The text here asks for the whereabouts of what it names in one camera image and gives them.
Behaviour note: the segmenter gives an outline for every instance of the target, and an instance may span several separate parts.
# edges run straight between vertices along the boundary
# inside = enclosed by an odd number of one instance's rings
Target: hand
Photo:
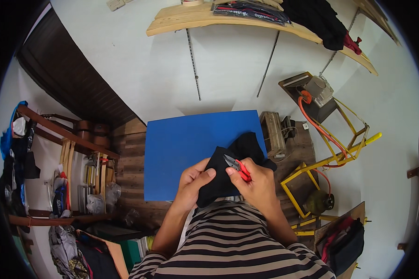
[[[200,188],[216,177],[216,170],[212,168],[203,172],[208,162],[209,158],[206,158],[183,171],[179,190],[171,205],[172,209],[184,213],[197,207],[195,203],[199,197]]]
[[[226,173],[246,201],[256,207],[265,217],[273,214],[277,208],[281,211],[274,187],[273,170],[256,165],[251,158],[245,158],[241,162],[250,172],[251,182],[246,183],[238,171],[232,167],[226,168]]]

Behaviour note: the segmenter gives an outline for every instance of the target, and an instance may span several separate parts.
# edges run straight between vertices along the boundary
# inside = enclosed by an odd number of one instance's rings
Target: red handle
[[[251,181],[251,176],[250,176],[250,172],[246,170],[246,167],[242,164],[241,161],[239,161],[238,159],[236,159],[236,162],[239,164],[240,170],[238,171],[238,173],[240,174],[240,177],[242,177],[242,179],[245,182],[250,182]]]

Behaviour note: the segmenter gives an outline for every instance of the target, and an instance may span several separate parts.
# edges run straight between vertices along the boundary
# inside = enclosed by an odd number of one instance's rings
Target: light switch
[[[120,8],[122,6],[124,6],[125,3],[123,0],[110,0],[107,1],[107,6],[109,7],[109,9],[113,12],[114,10],[116,10],[117,8]]]

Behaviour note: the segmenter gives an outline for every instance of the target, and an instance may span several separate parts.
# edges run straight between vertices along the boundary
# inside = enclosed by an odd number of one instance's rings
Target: blue board
[[[206,113],[149,121],[144,158],[144,199],[173,200],[186,168],[229,147],[240,135],[255,132],[267,151],[256,110]]]

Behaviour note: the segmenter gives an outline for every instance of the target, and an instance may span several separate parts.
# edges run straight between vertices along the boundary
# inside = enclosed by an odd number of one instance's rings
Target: wooden shelf
[[[256,19],[218,16],[212,14],[211,6],[212,3],[208,2],[195,7],[184,7],[183,5],[177,5],[168,8],[162,8],[155,16],[155,20],[152,21],[151,25],[149,25],[147,28],[146,34],[147,36],[154,36],[165,32],[214,24],[239,24],[261,26],[290,32],[300,36],[301,38],[322,44],[321,38],[300,24],[293,23],[292,25],[281,26],[279,24],[269,23]],[[347,47],[345,47],[343,50],[340,50],[339,52],[360,63],[372,74],[378,75],[374,66],[372,63],[370,63],[370,60],[366,57],[366,55],[364,55],[364,53],[357,55],[353,50]]]
[[[58,134],[60,134],[61,136],[76,142],[76,146],[75,146],[75,151],[78,151],[80,153],[91,153],[88,152],[87,149],[90,149],[92,151],[96,151],[96,152],[101,152],[104,153],[106,155],[108,155],[109,157],[111,157],[112,159],[119,159],[120,155],[107,150],[106,148],[96,145],[92,142],[88,142],[74,134],[72,134],[71,132],[62,129],[60,126],[57,126],[56,124],[50,122],[49,120],[46,120],[45,118],[43,118],[42,116],[40,116],[39,114],[35,113],[34,111],[32,111],[31,109],[29,109],[28,107],[24,106],[23,104],[20,104],[17,108],[18,112],[20,112],[21,114],[29,117],[30,119],[32,119],[33,121],[36,121],[37,123],[39,123],[40,125],[50,129],[51,131],[54,131]],[[47,133],[39,128],[36,128],[36,134],[40,135],[41,137],[44,137],[52,142],[58,143],[62,145],[61,139],[59,139],[58,137],[55,137],[53,135],[51,135],[50,133]]]
[[[93,223],[100,220],[112,219],[116,216],[115,213],[107,214],[97,214],[97,215],[80,215],[73,218],[56,218],[56,219],[41,219],[33,217],[19,217],[14,215],[8,215],[8,220],[11,224],[17,226],[62,226],[62,225],[71,225],[74,220],[79,222]]]

